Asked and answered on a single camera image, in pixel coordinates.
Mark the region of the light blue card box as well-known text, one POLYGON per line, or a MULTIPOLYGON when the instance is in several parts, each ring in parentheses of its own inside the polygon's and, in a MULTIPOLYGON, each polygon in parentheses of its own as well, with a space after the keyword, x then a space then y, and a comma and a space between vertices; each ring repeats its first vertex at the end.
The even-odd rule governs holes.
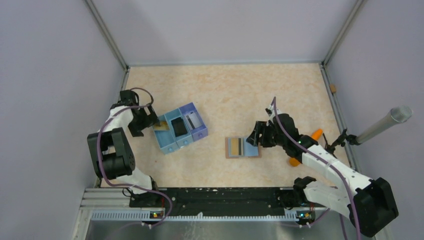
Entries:
MULTIPOLYGON (((160 115, 158 117, 158 120, 159 121, 166 121, 166 118, 165 118, 164 115, 160 115)), ((156 130, 153 129, 153 132, 154 132, 154 135, 156 137, 160 151, 163 154, 167 155, 167 154, 170 154, 170 153, 174 153, 179 149, 177 142, 176 142, 170 128, 169 128, 168 131, 156 131, 156 130)))

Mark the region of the black credit card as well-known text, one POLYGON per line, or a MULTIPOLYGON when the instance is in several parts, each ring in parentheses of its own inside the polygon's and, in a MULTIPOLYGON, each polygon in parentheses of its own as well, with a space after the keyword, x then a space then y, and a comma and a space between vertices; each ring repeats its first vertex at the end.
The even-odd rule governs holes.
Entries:
POLYGON ((176 137, 184 136, 188 133, 184 120, 181 117, 177 117, 171 120, 174 135, 176 137))

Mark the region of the purple blue card box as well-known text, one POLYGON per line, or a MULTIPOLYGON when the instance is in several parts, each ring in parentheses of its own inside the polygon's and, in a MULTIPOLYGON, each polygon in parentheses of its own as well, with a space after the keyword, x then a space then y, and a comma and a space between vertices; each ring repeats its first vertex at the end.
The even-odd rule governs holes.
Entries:
POLYGON ((194 142, 208 136, 208 128, 193 102, 179 107, 179 110, 187 123, 194 142))

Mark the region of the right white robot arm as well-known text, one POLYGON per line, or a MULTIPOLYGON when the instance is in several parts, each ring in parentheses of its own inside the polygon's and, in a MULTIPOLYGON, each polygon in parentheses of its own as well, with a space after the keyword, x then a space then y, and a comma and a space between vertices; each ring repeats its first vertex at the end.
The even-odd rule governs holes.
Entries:
POLYGON ((374 237, 399 216, 396 200, 387 180, 372 179, 350 168, 309 135, 300 134, 293 118, 273 102, 265 109, 268 120, 257 121, 246 142, 254 147, 281 147, 300 164, 314 169, 334 184, 313 177, 297 178, 293 200, 299 206, 310 202, 325 206, 348 218, 357 234, 374 237))

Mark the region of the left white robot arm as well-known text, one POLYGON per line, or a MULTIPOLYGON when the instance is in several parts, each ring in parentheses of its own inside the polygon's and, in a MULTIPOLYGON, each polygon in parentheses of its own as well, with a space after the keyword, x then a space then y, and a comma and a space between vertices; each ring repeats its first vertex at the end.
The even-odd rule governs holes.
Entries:
POLYGON ((119 100, 110 107, 105 123, 87 136, 87 144, 98 178, 111 187, 141 195, 147 206, 154 207, 160 202, 161 194, 153 178, 137 168, 126 134, 142 137, 143 130, 159 123, 159 118, 153 108, 152 94, 148 95, 149 102, 142 105, 137 91, 137 87, 120 91, 119 100))

